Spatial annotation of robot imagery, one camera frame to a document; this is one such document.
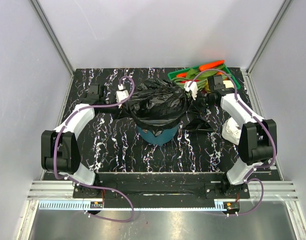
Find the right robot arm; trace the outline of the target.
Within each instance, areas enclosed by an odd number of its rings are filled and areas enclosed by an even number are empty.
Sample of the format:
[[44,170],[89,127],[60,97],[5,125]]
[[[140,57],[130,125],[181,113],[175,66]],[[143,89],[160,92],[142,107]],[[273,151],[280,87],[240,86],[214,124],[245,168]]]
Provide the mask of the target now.
[[220,186],[221,194],[232,198],[240,186],[247,182],[248,177],[257,169],[270,168],[277,155],[277,125],[272,119],[264,119],[255,113],[241,99],[234,80],[229,76],[233,87],[227,88],[220,75],[207,79],[210,103],[219,103],[241,128],[238,144],[238,159],[225,174]]

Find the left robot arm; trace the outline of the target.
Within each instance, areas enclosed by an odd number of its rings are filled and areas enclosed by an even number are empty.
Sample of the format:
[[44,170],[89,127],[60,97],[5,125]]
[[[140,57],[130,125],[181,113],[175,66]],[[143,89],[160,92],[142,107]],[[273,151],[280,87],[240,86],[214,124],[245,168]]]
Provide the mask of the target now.
[[55,129],[41,135],[41,167],[53,172],[59,180],[69,178],[84,185],[84,192],[91,198],[100,195],[102,186],[95,181],[96,174],[81,162],[77,140],[82,130],[99,113],[115,114],[134,93],[123,84],[118,85],[116,101],[110,103],[104,96],[105,87],[91,84],[87,93],[77,102],[73,112]]

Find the black trash bag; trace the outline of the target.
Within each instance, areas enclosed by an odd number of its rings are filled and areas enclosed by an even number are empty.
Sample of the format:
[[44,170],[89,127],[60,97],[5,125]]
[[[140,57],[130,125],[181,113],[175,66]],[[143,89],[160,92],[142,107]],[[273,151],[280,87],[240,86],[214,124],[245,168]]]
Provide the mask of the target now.
[[185,91],[169,79],[141,82],[125,104],[127,118],[155,136],[178,125],[190,106]]

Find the teal plastic trash bin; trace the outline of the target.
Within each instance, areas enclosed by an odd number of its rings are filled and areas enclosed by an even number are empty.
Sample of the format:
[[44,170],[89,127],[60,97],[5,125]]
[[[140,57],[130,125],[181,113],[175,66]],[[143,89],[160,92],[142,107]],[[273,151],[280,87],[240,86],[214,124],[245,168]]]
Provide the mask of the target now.
[[162,146],[170,142],[178,132],[179,125],[173,128],[164,129],[159,135],[154,135],[151,131],[136,127],[138,133],[144,141],[152,145]]

